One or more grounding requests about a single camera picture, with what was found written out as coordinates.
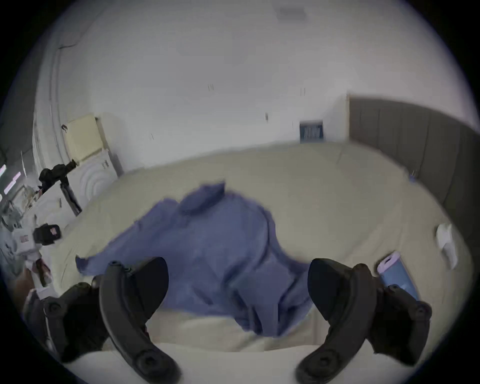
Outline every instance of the phone case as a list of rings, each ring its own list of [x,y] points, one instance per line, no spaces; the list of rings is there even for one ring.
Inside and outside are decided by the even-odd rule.
[[[402,263],[400,252],[393,252],[378,264],[377,272],[386,286],[396,284],[416,300],[419,299],[415,285]]]

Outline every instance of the upholstered headboard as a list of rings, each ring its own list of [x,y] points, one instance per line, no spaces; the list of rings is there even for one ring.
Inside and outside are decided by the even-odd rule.
[[[480,136],[441,112],[349,97],[351,140],[378,148],[422,182],[457,226],[480,271]]]

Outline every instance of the bed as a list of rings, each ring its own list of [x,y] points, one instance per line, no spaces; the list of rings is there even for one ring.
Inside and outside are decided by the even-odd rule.
[[[293,258],[324,257],[353,266],[375,263],[394,250],[433,316],[422,360],[455,321],[473,281],[473,263],[454,229],[458,265],[448,270],[434,229],[450,220],[434,197],[408,172],[378,150],[356,143],[280,145],[215,154],[163,167],[140,169],[113,183],[70,224],[50,249],[52,277],[61,294],[80,281],[75,256],[103,249],[152,205],[181,199],[201,183],[225,180],[227,188],[269,209],[278,240]],[[216,352],[259,352],[323,343],[328,324],[312,308],[285,337],[243,332],[233,319],[197,317],[161,307],[147,324],[151,339]],[[106,343],[104,349],[112,348]],[[366,342],[358,359],[374,365],[378,356]],[[410,372],[395,365],[405,375]]]

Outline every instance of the beige box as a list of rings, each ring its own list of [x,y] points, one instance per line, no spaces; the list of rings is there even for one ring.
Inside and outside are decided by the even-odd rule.
[[[76,163],[103,149],[95,117],[86,115],[62,125],[67,151]]]

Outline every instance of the blue towel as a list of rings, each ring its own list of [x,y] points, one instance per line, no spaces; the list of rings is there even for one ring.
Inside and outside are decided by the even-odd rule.
[[[84,275],[103,274],[110,261],[125,266],[161,256],[169,287],[162,308],[231,316],[245,330],[282,336],[312,302],[308,264],[278,244],[271,214],[225,184],[204,185],[180,203],[165,199],[88,259]]]

